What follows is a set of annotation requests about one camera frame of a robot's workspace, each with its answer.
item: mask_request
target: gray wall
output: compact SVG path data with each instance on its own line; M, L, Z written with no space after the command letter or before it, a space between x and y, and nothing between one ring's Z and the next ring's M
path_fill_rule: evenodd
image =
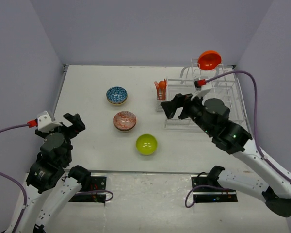
M62 64L29 0L0 0L0 129L51 109ZM0 171L22 181L41 141L33 129L0 135ZM10 222L19 188L0 177L0 232Z
M273 2L236 67L257 79L262 147L291 171L291 0ZM253 125L252 83L242 75L240 82Z
M187 65L243 54L272 0L31 0L64 63Z

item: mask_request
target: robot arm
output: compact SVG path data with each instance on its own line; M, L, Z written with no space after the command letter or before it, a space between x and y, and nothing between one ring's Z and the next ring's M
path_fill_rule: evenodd
M51 113L47 111L38 115L36 120L38 129L35 131L35 134L42 137L44 143L40 147L37 160L30 167L30 172L26 179L27 206L16 208L12 222L5 233L31 233L33 231L37 218L43 209L42 207L58 180L64 174L64 168L69 166L71 150L73 148L71 139L76 137L79 132L85 130L85 125L81 121L79 114L73 116L67 113L64 115L64 118L70 121L72 125L67 127L63 123L57 123ZM47 202L48 215L60 211L64 204L69 201L69 197L81 189L83 181L79 176L83 176L83 179L86 176L90 177L90 172L82 167L82 172L74 170L71 169L72 174L68 175L72 179L67 180L67 182L74 184L73 189L69 188L66 193L65 188L61 189L62 192L57 196L55 195L58 198L58 203L54 207L51 206L54 205L53 202Z
M208 180L218 187L239 190L259 199L280 216L291 216L291 182L284 179L276 169L290 180L291 173L264 151L263 157L258 153L251 134L228 119L230 109L221 100L208 99L203 103L202 96L203 93L194 96L177 94L171 101L162 102L161 106L168 119L174 117L177 108L183 107L179 119L190 118L212 137L216 147L243 161L262 177L249 178L215 166L209 172Z

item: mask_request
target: dish rack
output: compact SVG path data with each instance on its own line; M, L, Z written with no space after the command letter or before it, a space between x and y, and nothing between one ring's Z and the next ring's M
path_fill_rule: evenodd
M195 80L210 79L218 74L233 70L232 66L225 66L223 64L218 65L214 70L200 70L197 66L197 60L198 58L192 58L191 66L183 68L179 79L169 79L167 77L166 101L172 100L177 93L195 93ZM242 92L236 76L234 74L229 74L210 82L210 84L212 90L204 96L204 101L211 98L221 99L225 106L231 109L229 119L250 130L247 113L243 103ZM161 102L161 100L157 101L157 111L163 111L160 106ZM202 130L191 119L178 119L181 111L182 108L177 109L174 118L167 119L164 127L171 130L193 130L202 132Z

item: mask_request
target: white tabletop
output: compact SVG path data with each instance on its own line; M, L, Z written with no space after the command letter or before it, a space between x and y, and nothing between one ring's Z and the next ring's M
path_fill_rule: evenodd
M238 171L250 170L233 156L216 148L204 133L164 128L166 116L156 112L154 81L179 78L182 67L69 66L55 117L79 113L86 130L72 140L71 166L89 170L201 172L214 165ZM106 92L121 86L128 92L120 106L110 104ZM120 132L113 125L114 115L133 112L137 124L131 132ZM135 148L138 136L150 133L159 143L154 155L142 156Z
M199 203L184 199L190 175L109 174L106 203L68 203L48 233L288 233L285 218L261 201L237 192L239 202Z

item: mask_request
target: orange bowl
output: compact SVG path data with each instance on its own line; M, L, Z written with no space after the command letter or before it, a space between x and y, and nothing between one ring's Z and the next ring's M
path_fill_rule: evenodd
M222 58L216 51L206 51L202 53L197 61L198 68L202 70L213 70L221 64Z

